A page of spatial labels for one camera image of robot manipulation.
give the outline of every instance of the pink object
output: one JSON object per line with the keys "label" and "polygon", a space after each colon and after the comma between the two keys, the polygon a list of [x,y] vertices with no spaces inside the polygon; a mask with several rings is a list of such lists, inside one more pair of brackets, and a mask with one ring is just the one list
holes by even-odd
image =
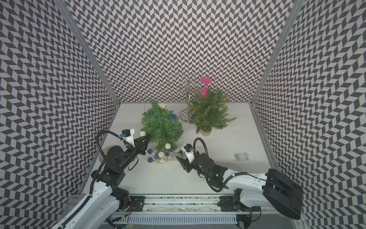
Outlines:
{"label": "pink object", "polygon": [[211,83],[212,80],[210,78],[204,77],[204,78],[201,78],[199,81],[205,85],[205,87],[201,91],[201,95],[202,95],[202,97],[207,97],[207,87],[206,86],[209,83]]}

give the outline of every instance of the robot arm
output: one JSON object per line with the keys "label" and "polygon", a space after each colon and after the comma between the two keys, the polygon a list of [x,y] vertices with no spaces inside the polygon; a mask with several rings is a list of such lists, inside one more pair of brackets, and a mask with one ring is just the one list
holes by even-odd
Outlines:
{"label": "robot arm", "polygon": [[145,155],[149,136],[133,139],[133,129],[123,130],[119,137],[128,145],[124,152],[120,146],[108,150],[103,163],[91,174],[93,181],[87,194],[66,217],[55,224],[52,229],[97,229],[111,214],[118,209],[128,209],[130,199],[128,191],[118,185],[125,176],[124,170],[139,155]]}
{"label": "robot arm", "polygon": [[[197,140],[202,142],[205,153],[195,151]],[[187,144],[182,147],[182,150],[187,158],[177,157],[177,160],[188,173],[194,169],[199,175],[204,175],[208,186],[215,192],[224,188],[236,189],[233,203],[238,210],[245,211],[254,206],[274,207],[289,218],[300,219],[302,187],[279,171],[269,169],[265,174],[249,174],[216,165],[208,157],[206,144],[201,138],[197,138],[193,146]]]}

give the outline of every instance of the chevron patterned wall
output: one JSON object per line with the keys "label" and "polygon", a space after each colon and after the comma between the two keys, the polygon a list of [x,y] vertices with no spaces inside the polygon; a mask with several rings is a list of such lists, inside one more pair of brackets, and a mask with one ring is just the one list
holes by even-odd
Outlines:
{"label": "chevron patterned wall", "polygon": [[306,1],[256,103],[312,228],[366,228],[365,40],[365,1]]}
{"label": "chevron patterned wall", "polygon": [[49,228],[116,106],[52,2],[0,11],[0,228]]}
{"label": "chevron patterned wall", "polygon": [[67,0],[120,101],[183,101],[176,75],[213,80],[230,101],[249,101],[293,0]]}

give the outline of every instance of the blue ornament ball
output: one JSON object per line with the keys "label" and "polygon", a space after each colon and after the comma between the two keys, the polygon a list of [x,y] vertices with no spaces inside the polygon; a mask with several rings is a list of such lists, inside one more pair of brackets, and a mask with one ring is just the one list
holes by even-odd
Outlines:
{"label": "blue ornament ball", "polygon": [[170,120],[174,120],[174,119],[175,119],[175,114],[170,114],[170,115],[169,115],[169,119],[170,119]]}

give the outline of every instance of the metal bracket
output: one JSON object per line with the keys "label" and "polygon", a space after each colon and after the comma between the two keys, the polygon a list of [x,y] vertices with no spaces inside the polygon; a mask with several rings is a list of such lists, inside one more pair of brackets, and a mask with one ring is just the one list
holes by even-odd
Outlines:
{"label": "metal bracket", "polygon": [[142,211],[143,205],[145,202],[144,196],[130,196],[131,202],[132,202],[132,210],[131,211]]}
{"label": "metal bracket", "polygon": [[236,226],[240,229],[247,229],[251,225],[251,215],[236,215]]}
{"label": "metal bracket", "polygon": [[220,196],[220,202],[217,203],[217,206],[221,208],[222,212],[238,211],[234,206],[232,198],[233,196]]}

